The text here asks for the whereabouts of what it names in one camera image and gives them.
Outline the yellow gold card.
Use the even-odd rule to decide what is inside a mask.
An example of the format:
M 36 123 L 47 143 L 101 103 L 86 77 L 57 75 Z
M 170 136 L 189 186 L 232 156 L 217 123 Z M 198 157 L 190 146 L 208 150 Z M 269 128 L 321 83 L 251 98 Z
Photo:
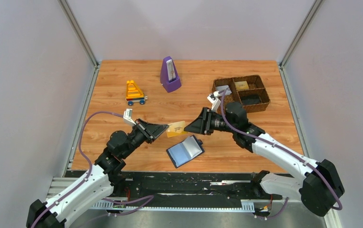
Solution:
M 166 135 L 168 138 L 187 134 L 187 132 L 184 131 L 184 127 L 186 126 L 185 121 L 169 123 L 168 126 L 169 128 L 166 130 Z

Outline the blue leather card holder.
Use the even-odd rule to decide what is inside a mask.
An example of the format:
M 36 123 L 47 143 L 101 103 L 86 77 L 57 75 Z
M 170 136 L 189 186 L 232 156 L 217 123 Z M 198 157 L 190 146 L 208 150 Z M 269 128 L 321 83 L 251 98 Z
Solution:
M 173 145 L 166 150 L 172 164 L 177 169 L 205 152 L 203 141 L 195 135 Z

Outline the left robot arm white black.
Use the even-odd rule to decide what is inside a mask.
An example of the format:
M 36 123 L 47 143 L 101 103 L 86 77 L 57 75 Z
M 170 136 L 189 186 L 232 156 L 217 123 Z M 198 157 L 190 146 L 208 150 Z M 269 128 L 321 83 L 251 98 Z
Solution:
M 136 119 L 131 132 L 113 132 L 102 154 L 81 177 L 56 196 L 30 205 L 26 227 L 68 228 L 104 197 L 121 196 L 126 186 L 121 174 L 124 159 L 143 143 L 153 143 L 168 128 L 167 124 Z

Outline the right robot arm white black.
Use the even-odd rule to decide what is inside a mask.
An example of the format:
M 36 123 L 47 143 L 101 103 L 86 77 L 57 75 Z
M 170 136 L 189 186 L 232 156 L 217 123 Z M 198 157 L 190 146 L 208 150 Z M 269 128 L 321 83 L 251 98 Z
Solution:
M 184 130 L 202 135 L 211 135 L 214 131 L 232 133 L 239 147 L 267 158 L 290 174 L 286 177 L 261 171 L 251 185 L 252 194 L 257 198 L 276 194 L 300 200 L 309 211 L 320 217 L 331 209 L 343 208 L 339 199 L 345 190 L 335 165 L 327 159 L 317 161 L 308 158 L 279 143 L 251 123 L 238 102 L 228 103 L 220 114 L 204 107 Z

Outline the black card with stripe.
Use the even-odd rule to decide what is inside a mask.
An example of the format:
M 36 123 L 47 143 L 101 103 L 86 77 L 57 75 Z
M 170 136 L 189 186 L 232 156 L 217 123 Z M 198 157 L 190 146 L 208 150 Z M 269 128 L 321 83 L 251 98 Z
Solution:
M 257 105 L 262 103 L 260 96 L 257 94 L 241 96 L 240 99 L 243 106 Z

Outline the white silver card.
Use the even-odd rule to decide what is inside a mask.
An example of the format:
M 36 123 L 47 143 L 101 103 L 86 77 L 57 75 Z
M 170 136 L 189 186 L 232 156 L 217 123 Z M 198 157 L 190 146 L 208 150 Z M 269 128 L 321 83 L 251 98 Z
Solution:
M 225 95 L 230 95 L 230 94 L 232 94 L 232 92 L 231 92 L 231 89 L 230 89 L 230 87 L 228 86 L 228 85 L 220 85 L 220 86 L 216 86 L 215 87 L 215 91 L 217 91 L 218 92 L 218 94 L 219 94 L 219 96 L 222 96 L 222 94 L 224 94 L 225 93 Z

